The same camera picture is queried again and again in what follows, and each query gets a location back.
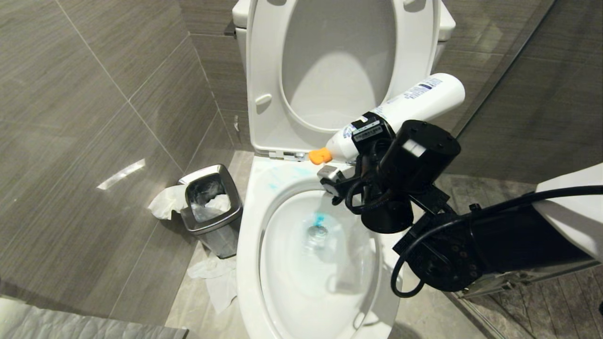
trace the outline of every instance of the toilet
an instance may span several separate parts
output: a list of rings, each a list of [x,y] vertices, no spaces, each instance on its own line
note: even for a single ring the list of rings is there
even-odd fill
[[[401,234],[333,206],[308,153],[427,77],[454,21],[440,0],[241,0],[233,21],[256,150],[237,250],[249,337],[386,339]]]

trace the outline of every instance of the toilet bowl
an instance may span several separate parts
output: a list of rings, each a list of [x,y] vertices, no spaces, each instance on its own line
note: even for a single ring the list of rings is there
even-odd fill
[[[237,254],[251,339],[387,338],[400,234],[333,206],[308,152],[429,75],[440,0],[251,0],[245,59],[256,155]],[[332,162],[343,171],[346,163]]]

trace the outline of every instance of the robotic arm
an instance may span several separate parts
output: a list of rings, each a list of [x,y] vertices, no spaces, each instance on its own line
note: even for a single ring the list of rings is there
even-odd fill
[[[362,138],[352,137],[359,151],[354,176],[345,178],[332,166],[324,166],[318,175],[333,194],[332,203],[344,202],[370,230],[408,229],[393,248],[400,255],[391,278],[397,296],[412,297],[424,284],[459,291],[487,273],[602,259],[596,245],[603,243],[603,164],[580,171],[588,174],[577,175],[578,180],[553,179],[539,186],[546,191],[484,209],[473,204],[470,213],[457,215],[446,203],[449,196],[434,185],[461,151],[456,139],[423,121],[404,122],[396,135],[378,116],[359,123],[368,129]],[[585,186],[567,188],[576,184]],[[353,204],[356,194],[362,197],[359,206]],[[576,197],[582,195],[598,196]],[[543,201],[570,196],[567,206],[558,202],[566,200]],[[425,211],[415,224],[411,201]],[[421,280],[408,292],[396,286],[404,262]]]

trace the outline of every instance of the trash can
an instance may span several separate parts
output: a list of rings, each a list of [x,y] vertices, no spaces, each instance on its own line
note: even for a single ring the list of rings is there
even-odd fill
[[[188,206],[180,211],[186,230],[218,258],[225,259],[236,255],[243,205],[235,182],[226,167],[206,167],[178,182],[188,184],[185,193]],[[203,206],[220,194],[228,195],[230,209],[219,215],[205,213],[207,210]]]

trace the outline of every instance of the white plastic bottle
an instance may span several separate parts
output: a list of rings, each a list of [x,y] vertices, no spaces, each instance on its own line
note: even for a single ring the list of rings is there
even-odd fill
[[[465,100],[465,87],[459,79],[446,73],[430,75],[406,92],[370,110],[387,121],[395,133],[406,120],[428,121],[448,112]],[[366,121],[364,116],[357,120]],[[345,162],[354,159],[358,150],[352,141],[356,128],[349,124],[337,131],[320,150],[311,151],[309,158],[319,165],[337,160]]]

